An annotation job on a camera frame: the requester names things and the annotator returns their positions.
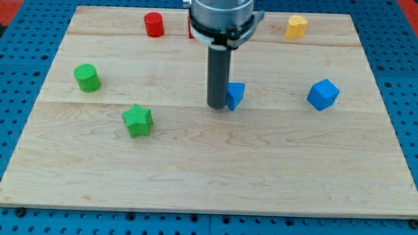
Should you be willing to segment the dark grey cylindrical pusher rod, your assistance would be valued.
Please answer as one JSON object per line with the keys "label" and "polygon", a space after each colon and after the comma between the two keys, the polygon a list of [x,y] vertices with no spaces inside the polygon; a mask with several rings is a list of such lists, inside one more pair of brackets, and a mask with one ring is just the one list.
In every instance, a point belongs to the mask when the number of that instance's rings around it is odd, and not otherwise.
{"label": "dark grey cylindrical pusher rod", "polygon": [[231,51],[214,50],[209,47],[207,59],[207,104],[213,109],[222,109],[226,106],[231,68]]}

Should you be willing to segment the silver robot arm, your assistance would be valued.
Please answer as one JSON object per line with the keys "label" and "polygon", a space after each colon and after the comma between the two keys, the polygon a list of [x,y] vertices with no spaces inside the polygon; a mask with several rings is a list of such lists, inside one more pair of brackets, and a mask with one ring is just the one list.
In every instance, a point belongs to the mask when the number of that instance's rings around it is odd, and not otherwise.
{"label": "silver robot arm", "polygon": [[246,43],[263,21],[254,12],[255,0],[183,0],[188,9],[190,32],[207,47],[207,104],[226,106],[232,51]]}

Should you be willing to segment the black and white clamp mount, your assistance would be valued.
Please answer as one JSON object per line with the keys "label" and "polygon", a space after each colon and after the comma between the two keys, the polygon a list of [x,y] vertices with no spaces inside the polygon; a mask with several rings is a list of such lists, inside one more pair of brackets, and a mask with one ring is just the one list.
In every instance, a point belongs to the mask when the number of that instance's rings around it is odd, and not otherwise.
{"label": "black and white clamp mount", "polygon": [[229,30],[211,29],[202,25],[194,18],[192,9],[189,9],[190,32],[199,42],[213,50],[236,50],[246,43],[255,33],[258,24],[264,19],[263,10],[252,14],[242,25]]}

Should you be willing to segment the red block behind arm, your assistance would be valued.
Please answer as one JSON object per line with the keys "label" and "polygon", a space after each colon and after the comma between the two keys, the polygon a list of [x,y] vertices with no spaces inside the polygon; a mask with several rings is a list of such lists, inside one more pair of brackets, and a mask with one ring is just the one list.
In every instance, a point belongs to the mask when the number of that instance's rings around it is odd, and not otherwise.
{"label": "red block behind arm", "polygon": [[192,31],[191,31],[191,28],[192,28],[191,18],[190,18],[189,15],[187,16],[187,25],[188,25],[188,28],[187,28],[188,37],[189,37],[190,40],[193,40],[193,39],[195,39],[195,37],[192,35]]}

